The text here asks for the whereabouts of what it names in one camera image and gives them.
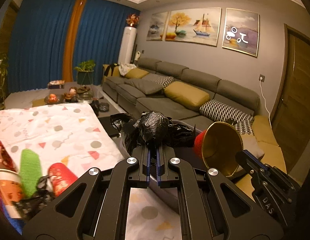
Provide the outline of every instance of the blue curtain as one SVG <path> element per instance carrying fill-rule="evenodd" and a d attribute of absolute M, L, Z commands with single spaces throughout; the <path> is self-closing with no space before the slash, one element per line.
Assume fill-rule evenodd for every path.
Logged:
<path fill-rule="evenodd" d="M 64 44 L 75 0 L 23 0 L 9 46 L 9 92 L 46 88 L 62 78 Z"/>
<path fill-rule="evenodd" d="M 103 64 L 117 63 L 122 35 L 133 8 L 105 0 L 87 0 L 79 23 L 73 65 L 93 59 L 96 62 L 94 84 L 101 83 Z M 73 71 L 76 80 L 77 71 Z"/>

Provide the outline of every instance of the electrical outlet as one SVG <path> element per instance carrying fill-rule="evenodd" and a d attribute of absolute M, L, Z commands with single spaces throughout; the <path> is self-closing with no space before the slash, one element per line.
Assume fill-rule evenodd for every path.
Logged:
<path fill-rule="evenodd" d="M 260 81 L 260 80 L 261 80 L 261 78 L 262 78 L 262 82 L 264 82 L 264 81 L 265 81 L 265 76 L 263 76 L 262 74 L 260 74 L 260 75 L 259 75 L 259 79 L 258 79 L 258 80 Z"/>

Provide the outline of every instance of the sailboat painting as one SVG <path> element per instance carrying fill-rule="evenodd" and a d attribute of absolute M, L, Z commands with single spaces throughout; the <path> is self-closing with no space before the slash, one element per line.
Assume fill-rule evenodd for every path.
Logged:
<path fill-rule="evenodd" d="M 217 46 L 221 13 L 221 8 L 172 11 L 165 40 Z"/>
<path fill-rule="evenodd" d="M 167 22 L 168 12 L 153 14 L 150 19 L 147 41 L 161 41 Z"/>

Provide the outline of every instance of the green sponge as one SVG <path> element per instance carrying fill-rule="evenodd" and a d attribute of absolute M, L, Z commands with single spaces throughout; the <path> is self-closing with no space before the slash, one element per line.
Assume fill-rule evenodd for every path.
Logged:
<path fill-rule="evenodd" d="M 42 176 L 42 167 L 37 153 L 30 149 L 22 150 L 19 175 L 25 195 L 31 197 L 36 192 L 38 179 Z"/>

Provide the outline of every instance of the framed picture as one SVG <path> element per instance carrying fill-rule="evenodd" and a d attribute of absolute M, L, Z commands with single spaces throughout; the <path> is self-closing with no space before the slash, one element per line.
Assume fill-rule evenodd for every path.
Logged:
<path fill-rule="evenodd" d="M 153 14 L 147 33 L 147 41 L 162 41 L 168 12 Z"/>
<path fill-rule="evenodd" d="M 221 8 L 172 11 L 165 40 L 217 46 L 221 12 Z"/>
<path fill-rule="evenodd" d="M 257 57 L 259 41 L 259 14 L 226 9 L 223 48 Z"/>

